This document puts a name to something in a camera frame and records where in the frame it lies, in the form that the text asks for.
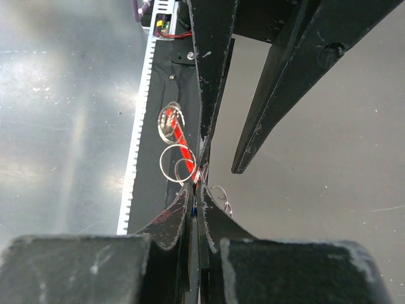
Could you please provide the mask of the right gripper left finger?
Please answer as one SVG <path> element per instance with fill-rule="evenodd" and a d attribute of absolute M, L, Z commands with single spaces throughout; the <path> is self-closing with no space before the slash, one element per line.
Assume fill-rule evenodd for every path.
<path fill-rule="evenodd" d="M 189 284 L 194 190 L 187 182 L 169 207 L 139 232 L 150 240 L 139 303 L 183 303 Z"/>

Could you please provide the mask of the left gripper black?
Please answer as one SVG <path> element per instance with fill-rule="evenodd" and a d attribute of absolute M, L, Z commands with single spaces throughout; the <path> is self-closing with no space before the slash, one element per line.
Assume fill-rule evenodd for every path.
<path fill-rule="evenodd" d="M 399 5 L 386 0 L 189 1 L 201 110 L 198 160 L 209 155 L 233 32 L 273 43 L 232 163 L 232 173 L 242 174 L 276 124 Z"/>

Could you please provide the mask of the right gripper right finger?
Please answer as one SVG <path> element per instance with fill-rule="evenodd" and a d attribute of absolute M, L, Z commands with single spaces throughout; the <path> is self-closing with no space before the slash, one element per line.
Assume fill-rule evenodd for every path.
<path fill-rule="evenodd" d="M 255 237 L 217 205 L 204 183 L 196 186 L 196 207 L 201 302 L 224 303 L 220 241 Z"/>

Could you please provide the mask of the metal keyring cluster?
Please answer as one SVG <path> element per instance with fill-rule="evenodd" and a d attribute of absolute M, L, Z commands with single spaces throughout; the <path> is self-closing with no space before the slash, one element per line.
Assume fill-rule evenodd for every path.
<path fill-rule="evenodd" d="M 181 154 L 180 154 L 180 151 L 179 151 L 178 148 L 172 148 L 172 149 L 169 149 L 169 150 L 164 154 L 163 160 L 165 159 L 165 157 L 166 157 L 166 155 L 167 155 L 168 153 L 172 153 L 174 156 L 177 157 L 177 159 L 174 160 L 174 161 L 172 161 L 172 164 L 170 165 L 170 168 L 169 168 L 169 169 L 165 169 L 164 166 L 163 166 L 163 170 L 164 170 L 170 177 L 174 178 L 174 177 L 175 177 L 174 170 L 173 170 L 173 169 L 174 169 L 174 164 L 176 163 L 177 160 L 179 160 L 179 159 L 181 158 Z M 208 180 L 208 166 L 207 166 L 207 165 L 204 165 L 203 168 L 199 168 L 199 165 L 197 164 L 197 169 L 199 170 L 199 173 L 200 173 L 198 180 L 195 181 L 195 182 L 193 182 L 193 181 L 190 179 L 190 180 L 187 180 L 187 181 L 185 181 L 185 182 L 191 181 L 191 182 L 193 182 L 193 183 L 196 183 L 196 182 L 198 182 L 198 181 L 206 182 L 206 181 Z M 187 169 L 186 169 L 186 166 L 185 166 L 185 163 L 184 163 L 184 162 L 182 162 L 182 163 L 179 165 L 178 171 L 179 171 L 179 173 L 180 173 L 181 178 L 184 178 L 184 177 L 188 176 L 188 174 L 189 174 L 188 171 L 187 171 Z"/>

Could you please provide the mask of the red handled metal key holder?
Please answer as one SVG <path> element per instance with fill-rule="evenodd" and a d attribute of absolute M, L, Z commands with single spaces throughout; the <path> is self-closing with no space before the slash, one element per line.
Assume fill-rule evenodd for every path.
<path fill-rule="evenodd" d="M 185 118 L 181 111 L 180 105 L 176 102 L 170 103 L 165 106 L 160 114 L 158 121 L 158 132 L 160 138 L 168 145 L 161 153 L 159 159 L 159 165 L 162 174 L 172 182 L 176 182 L 183 186 L 184 182 L 187 180 L 197 181 L 199 178 L 199 170 L 197 169 L 196 157 L 192 150 L 189 148 L 188 142 L 184 133 Z M 181 154 L 181 158 L 174 164 L 174 174 L 175 177 L 170 177 L 163 170 L 163 156 L 164 154 L 172 148 L 178 148 Z M 178 171 L 179 165 L 184 162 L 186 169 L 188 171 L 188 176 L 181 178 Z"/>

